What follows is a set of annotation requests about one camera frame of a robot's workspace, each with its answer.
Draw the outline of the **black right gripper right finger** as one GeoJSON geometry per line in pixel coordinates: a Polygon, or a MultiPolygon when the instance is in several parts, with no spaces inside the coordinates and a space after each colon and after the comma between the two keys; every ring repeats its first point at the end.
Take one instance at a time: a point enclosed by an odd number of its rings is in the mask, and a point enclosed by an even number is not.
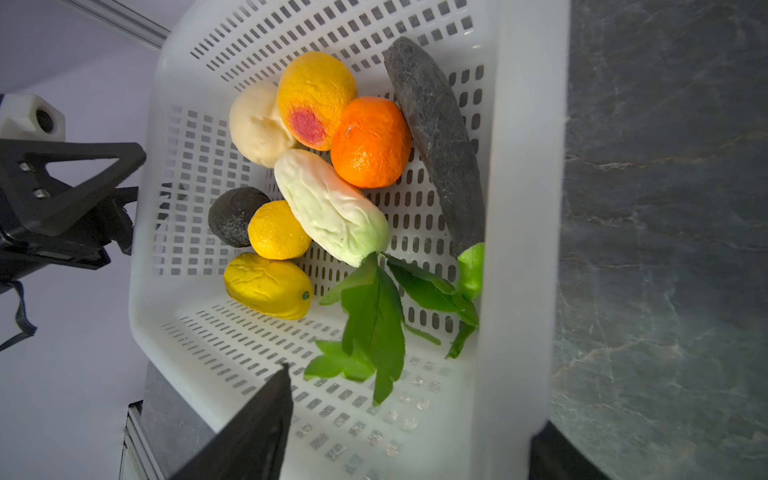
{"type": "Polygon", "coordinates": [[[529,480],[608,480],[551,422],[532,437],[529,480]]]}

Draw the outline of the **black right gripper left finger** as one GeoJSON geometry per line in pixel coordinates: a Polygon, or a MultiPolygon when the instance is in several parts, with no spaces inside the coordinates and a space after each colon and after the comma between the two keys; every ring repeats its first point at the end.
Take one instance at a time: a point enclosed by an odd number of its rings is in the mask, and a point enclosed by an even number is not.
{"type": "Polygon", "coordinates": [[[174,479],[267,479],[280,477],[293,398],[283,364],[233,419],[174,479]]]}

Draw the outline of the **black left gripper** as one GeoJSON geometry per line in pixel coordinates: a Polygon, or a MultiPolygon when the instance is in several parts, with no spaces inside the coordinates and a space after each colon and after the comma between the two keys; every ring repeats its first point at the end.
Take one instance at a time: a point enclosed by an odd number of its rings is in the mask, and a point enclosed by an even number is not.
{"type": "Polygon", "coordinates": [[[97,270],[111,262],[106,246],[133,247],[125,205],[136,187],[116,187],[146,161],[137,143],[1,141],[1,291],[48,265],[97,270]],[[112,159],[105,170],[69,186],[50,163],[112,159]]]}

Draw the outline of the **white perforated plastic basket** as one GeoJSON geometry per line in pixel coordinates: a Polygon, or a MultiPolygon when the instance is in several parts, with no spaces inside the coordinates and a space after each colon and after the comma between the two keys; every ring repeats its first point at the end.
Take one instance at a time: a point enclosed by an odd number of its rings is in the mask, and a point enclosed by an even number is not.
{"type": "Polygon", "coordinates": [[[283,479],[524,479],[550,408],[560,196],[567,122],[566,1],[199,1],[164,43],[149,110],[130,286],[133,336],[219,434],[289,366],[293,415],[283,479]],[[392,97],[384,52],[420,45],[449,79],[483,182],[480,327],[461,355],[448,315],[402,302],[405,365],[389,398],[372,382],[307,379],[339,305],[298,321],[230,298],[237,250],[207,224],[225,191],[277,196],[273,173],[230,140],[230,106],[309,51],[342,61],[360,94],[392,97]]]}

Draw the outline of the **small yellow lemon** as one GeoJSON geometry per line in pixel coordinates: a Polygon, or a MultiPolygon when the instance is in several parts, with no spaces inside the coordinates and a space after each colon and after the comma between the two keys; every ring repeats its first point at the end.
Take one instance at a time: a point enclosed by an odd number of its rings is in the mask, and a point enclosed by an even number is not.
{"type": "Polygon", "coordinates": [[[301,257],[312,242],[285,200],[262,205],[251,218],[247,233],[254,251],[269,260],[301,257]]]}

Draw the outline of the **beige round potato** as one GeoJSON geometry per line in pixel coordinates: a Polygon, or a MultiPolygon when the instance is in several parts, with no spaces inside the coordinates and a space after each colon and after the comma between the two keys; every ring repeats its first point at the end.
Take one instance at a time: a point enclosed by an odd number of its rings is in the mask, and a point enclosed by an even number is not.
{"type": "Polygon", "coordinates": [[[229,112],[232,143],[246,159],[268,169],[296,146],[279,113],[277,94],[275,85],[256,83],[238,95],[229,112]]]}

